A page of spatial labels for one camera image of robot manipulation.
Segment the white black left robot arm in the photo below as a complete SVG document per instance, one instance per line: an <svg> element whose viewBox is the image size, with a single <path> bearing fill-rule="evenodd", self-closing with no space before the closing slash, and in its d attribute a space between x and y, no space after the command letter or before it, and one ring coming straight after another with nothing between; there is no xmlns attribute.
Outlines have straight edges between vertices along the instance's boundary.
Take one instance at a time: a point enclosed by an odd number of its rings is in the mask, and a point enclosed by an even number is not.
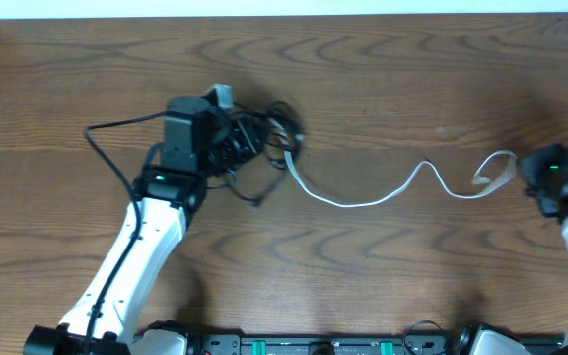
<svg viewBox="0 0 568 355"><path fill-rule="evenodd" d="M187 354L186 335L164 327L137 333L162 266L183 239L209 189L260 155L268 118L216 94L177 97L159 116L164 139L147 152L125 188L130 199L120 232L93 281L58 326L37 326L26 354Z"/></svg>

